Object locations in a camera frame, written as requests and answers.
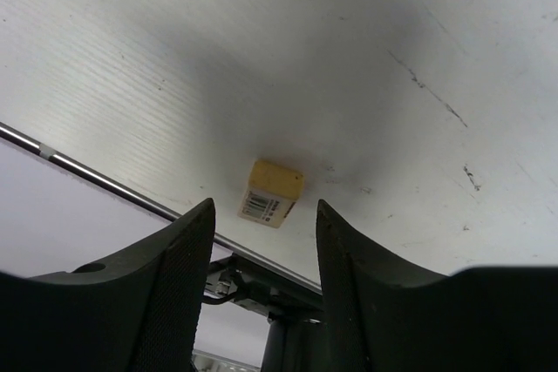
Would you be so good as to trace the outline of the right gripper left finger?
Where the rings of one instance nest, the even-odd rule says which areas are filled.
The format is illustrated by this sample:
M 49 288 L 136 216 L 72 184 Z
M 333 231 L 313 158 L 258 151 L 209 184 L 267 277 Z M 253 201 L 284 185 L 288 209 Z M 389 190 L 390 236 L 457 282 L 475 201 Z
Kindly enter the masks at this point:
M 214 231 L 203 200 L 72 272 L 2 274 L 2 370 L 190 370 Z

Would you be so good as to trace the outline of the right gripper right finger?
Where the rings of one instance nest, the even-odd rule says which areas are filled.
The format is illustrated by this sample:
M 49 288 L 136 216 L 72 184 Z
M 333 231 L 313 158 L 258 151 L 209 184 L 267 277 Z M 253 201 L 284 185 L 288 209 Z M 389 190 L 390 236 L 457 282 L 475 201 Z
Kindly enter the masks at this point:
M 369 239 L 324 200 L 316 248 L 334 370 L 556 370 L 555 267 L 438 274 Z

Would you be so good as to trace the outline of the small beige eraser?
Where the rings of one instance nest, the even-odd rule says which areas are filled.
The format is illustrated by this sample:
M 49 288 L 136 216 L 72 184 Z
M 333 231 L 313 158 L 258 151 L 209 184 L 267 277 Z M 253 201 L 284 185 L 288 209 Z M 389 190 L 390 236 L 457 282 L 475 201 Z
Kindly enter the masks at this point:
M 297 170 L 258 159 L 249 174 L 238 216 L 279 228 L 302 196 L 304 181 Z

